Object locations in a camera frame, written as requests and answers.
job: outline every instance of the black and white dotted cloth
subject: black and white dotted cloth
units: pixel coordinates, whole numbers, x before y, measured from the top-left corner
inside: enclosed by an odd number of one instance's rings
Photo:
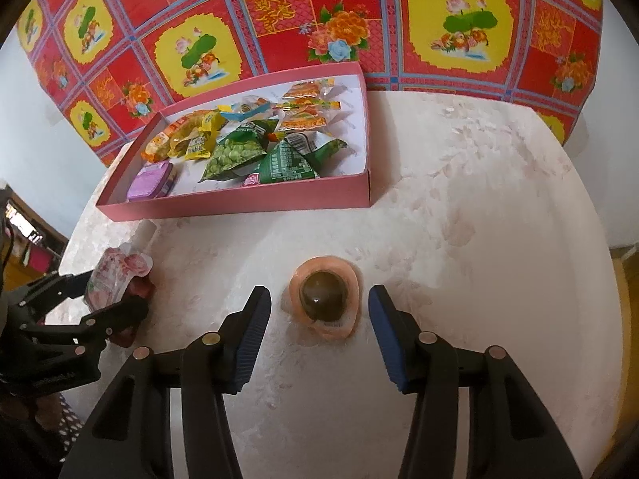
[[[65,446],[65,454],[68,454],[71,450],[71,446],[78,439],[80,430],[82,429],[82,422],[75,415],[75,412],[71,409],[68,403],[66,403],[65,397],[60,395],[60,403],[62,404],[62,419],[60,419],[60,425],[58,427],[58,435]]]

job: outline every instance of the table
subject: table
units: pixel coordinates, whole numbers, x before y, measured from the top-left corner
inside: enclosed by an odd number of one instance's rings
[[[244,477],[396,477],[414,396],[388,380],[365,301],[344,342],[322,342],[289,314],[295,268],[343,257],[364,297],[385,284],[422,329],[472,350],[503,345],[589,477],[616,423],[622,327],[603,229],[571,161],[529,108],[447,94],[368,97],[374,205],[157,221],[157,293],[136,344],[184,347],[241,309],[254,285],[267,286],[273,309],[252,380],[226,398]],[[136,228],[95,209],[106,178],[61,273],[90,269]],[[75,323],[86,311],[67,301],[48,322]],[[109,344],[102,379],[66,393],[82,417],[129,354]],[[467,427],[468,407],[460,411]],[[463,456],[458,464],[462,477]]]

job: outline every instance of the purple container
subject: purple container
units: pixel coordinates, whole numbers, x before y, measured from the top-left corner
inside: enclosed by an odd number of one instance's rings
[[[135,176],[127,191],[127,201],[162,198],[169,194],[175,181],[177,169],[168,160],[145,165]]]

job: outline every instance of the white wall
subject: white wall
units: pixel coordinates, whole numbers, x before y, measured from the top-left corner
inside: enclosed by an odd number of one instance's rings
[[[604,1],[597,80],[565,146],[609,246],[639,241],[639,45]]]
[[[104,171],[40,88],[14,29],[0,49],[0,179],[68,237]]]

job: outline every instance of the open box tray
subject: open box tray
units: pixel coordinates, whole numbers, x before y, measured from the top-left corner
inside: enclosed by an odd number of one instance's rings
[[[335,90],[346,92],[331,93],[328,98],[347,101],[344,113],[351,114],[350,119],[329,124],[328,129],[346,140],[352,151],[351,158],[342,157],[341,166],[333,165],[328,176],[320,172],[322,177],[318,179],[247,187],[242,186],[241,180],[196,184],[194,175],[201,176],[206,161],[185,162],[168,196],[126,201],[127,190],[144,164],[140,153],[152,137],[178,117],[193,110],[212,109],[219,103],[232,104],[242,95],[260,95],[273,100],[274,96],[281,97],[292,83],[324,78],[335,78]],[[369,159],[368,105],[359,64],[335,63],[284,70],[189,97],[156,113],[119,162],[96,206],[114,222],[234,212],[364,208],[371,204]]]

